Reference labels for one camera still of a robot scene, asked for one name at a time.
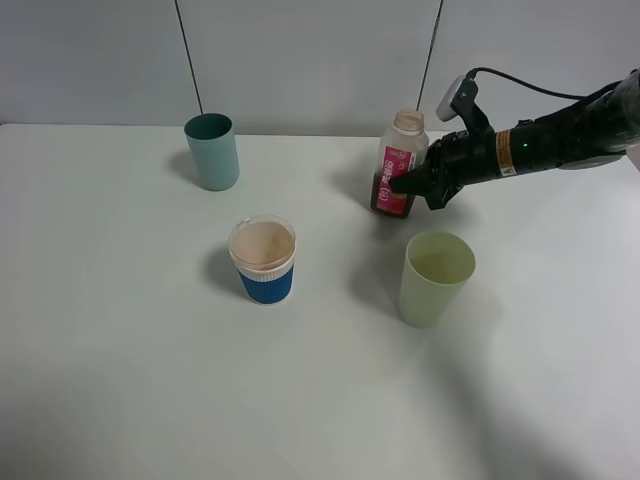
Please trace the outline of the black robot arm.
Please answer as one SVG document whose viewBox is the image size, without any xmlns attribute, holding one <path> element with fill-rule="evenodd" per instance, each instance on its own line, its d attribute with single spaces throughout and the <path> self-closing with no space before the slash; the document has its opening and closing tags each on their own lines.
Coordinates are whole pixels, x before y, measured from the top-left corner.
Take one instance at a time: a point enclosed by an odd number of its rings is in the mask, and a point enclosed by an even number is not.
<svg viewBox="0 0 640 480">
<path fill-rule="evenodd" d="M 420 196 L 442 209 L 465 186 L 553 169 L 578 170 L 615 162 L 639 144 L 639 72 L 571 105 L 511 129 L 496 131 L 475 102 L 477 69 L 459 76 L 436 110 L 465 128 L 435 141 L 422 165 L 390 178 L 395 194 Z"/>
</svg>

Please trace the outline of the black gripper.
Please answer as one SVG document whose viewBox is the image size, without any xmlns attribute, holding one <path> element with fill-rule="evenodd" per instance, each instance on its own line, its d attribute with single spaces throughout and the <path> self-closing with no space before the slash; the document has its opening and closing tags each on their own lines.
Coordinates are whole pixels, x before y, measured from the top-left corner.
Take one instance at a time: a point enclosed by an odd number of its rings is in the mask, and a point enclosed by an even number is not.
<svg viewBox="0 0 640 480">
<path fill-rule="evenodd" d="M 426 196 L 431 210 L 444 209 L 463 187 L 499 177 L 495 136 L 493 129 L 445 135 L 428 148 L 426 163 L 389 180 L 392 192 Z"/>
</svg>

